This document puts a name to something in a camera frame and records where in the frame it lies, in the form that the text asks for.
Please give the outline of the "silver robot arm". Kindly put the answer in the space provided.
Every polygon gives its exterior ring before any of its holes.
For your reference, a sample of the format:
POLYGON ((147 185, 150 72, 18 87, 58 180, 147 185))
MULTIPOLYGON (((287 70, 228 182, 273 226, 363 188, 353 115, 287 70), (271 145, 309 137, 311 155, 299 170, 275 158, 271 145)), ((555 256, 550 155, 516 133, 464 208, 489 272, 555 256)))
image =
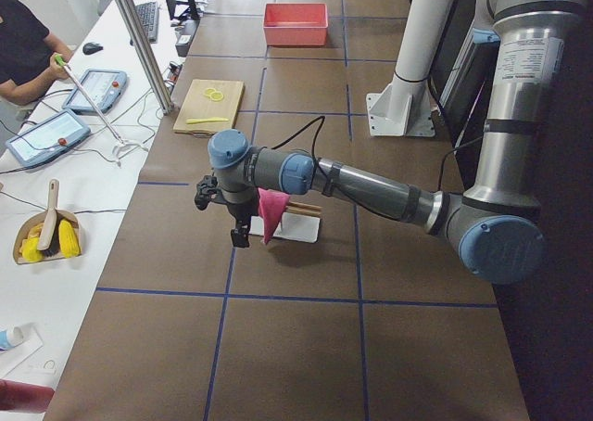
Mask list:
POLYGON ((531 184, 536 133, 564 40, 586 3, 476 0, 474 40, 498 41, 499 47, 477 174, 463 194, 424 191, 310 152, 254 147, 230 129, 208 142, 212 172, 197 185, 197 208, 224 205, 235 219, 233 244, 245 248, 262 190, 292 195, 316 190, 445 238, 464 266, 490 283, 525 278, 544 253, 531 184))

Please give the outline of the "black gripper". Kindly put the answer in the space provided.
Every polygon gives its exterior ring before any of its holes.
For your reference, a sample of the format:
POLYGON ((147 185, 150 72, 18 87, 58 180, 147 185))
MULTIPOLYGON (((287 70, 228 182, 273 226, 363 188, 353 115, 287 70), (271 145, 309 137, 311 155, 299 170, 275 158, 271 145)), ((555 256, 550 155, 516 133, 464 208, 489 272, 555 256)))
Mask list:
POLYGON ((241 249, 248 248, 251 218, 258 215, 258 198, 253 197, 242 203, 229 202, 227 209, 235 218, 237 226, 231 230, 233 246, 241 249))

